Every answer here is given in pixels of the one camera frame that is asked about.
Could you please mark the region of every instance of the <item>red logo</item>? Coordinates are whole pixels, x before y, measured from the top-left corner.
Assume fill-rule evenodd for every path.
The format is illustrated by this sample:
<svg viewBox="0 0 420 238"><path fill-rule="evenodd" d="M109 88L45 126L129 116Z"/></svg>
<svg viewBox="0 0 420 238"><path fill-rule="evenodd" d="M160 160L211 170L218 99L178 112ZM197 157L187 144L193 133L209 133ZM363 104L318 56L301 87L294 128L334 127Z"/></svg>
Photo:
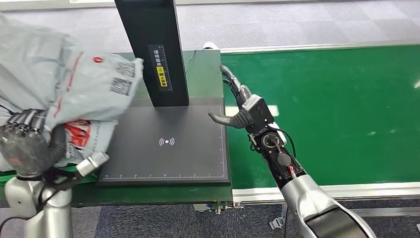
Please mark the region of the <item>red logo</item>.
<svg viewBox="0 0 420 238"><path fill-rule="evenodd" d="M102 57L96 56L96 57L93 58L93 62L102 63L102 62L104 62L104 59Z"/></svg>
<svg viewBox="0 0 420 238"><path fill-rule="evenodd" d="M91 134L91 122L79 119L64 124L68 134L70 134L70 143L76 147L85 147Z"/></svg>

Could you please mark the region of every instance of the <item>barcode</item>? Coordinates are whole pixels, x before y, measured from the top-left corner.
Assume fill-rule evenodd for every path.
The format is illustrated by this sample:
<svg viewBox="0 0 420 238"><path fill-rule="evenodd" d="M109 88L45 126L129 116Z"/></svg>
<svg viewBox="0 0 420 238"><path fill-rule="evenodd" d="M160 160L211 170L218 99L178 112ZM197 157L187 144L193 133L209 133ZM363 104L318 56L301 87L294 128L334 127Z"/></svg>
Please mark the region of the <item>barcode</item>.
<svg viewBox="0 0 420 238"><path fill-rule="evenodd" d="M131 88L131 81L114 78L111 83L111 91L114 93L122 94L128 96Z"/></svg>
<svg viewBox="0 0 420 238"><path fill-rule="evenodd" d="M134 63L118 63L117 73L134 78L135 67Z"/></svg>

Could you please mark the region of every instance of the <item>red wire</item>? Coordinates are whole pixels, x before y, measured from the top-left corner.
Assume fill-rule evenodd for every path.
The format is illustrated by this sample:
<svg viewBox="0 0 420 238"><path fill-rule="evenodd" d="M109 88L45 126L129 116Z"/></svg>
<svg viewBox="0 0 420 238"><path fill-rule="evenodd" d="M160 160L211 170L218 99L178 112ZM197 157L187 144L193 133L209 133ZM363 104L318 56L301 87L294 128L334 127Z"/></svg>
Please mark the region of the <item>red wire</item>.
<svg viewBox="0 0 420 238"><path fill-rule="evenodd" d="M293 178L296 178L295 170L293 169L293 167L292 167L291 165L289 165L289 166L287 166L287 167L289 168L290 175L291 175Z"/></svg>

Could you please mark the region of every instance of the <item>black vertical stand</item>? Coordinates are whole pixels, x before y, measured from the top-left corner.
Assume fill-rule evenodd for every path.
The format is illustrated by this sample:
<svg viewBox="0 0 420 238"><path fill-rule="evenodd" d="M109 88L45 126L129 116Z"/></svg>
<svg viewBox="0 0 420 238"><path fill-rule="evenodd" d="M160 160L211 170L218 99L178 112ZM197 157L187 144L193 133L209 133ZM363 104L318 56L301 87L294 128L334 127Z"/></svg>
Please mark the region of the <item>black vertical stand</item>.
<svg viewBox="0 0 420 238"><path fill-rule="evenodd" d="M115 0L155 107L188 106L175 0Z"/></svg>

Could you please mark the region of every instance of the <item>robotic hand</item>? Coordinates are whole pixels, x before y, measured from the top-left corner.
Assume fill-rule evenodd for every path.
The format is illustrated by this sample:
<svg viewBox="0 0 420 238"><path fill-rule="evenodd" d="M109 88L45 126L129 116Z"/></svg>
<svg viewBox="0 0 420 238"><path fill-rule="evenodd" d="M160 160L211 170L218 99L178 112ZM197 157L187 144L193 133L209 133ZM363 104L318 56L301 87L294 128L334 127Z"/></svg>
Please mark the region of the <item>robotic hand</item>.
<svg viewBox="0 0 420 238"><path fill-rule="evenodd" d="M218 124L245 128L251 149L260 153L293 213L304 238L375 238L376 235L357 214L327 195L296 160L291 137L274 121L265 100L241 85L224 65L220 67L236 98L239 113L233 117L209 114ZM286 149L286 135L293 154Z"/></svg>
<svg viewBox="0 0 420 238"><path fill-rule="evenodd" d="M56 126L47 142L45 110L24 110L0 127L0 153L17 176L5 185L5 195L17 217L28 220L26 238L72 238L71 188L109 157L96 153L76 166L77 172L54 167L66 153L64 125Z"/></svg>

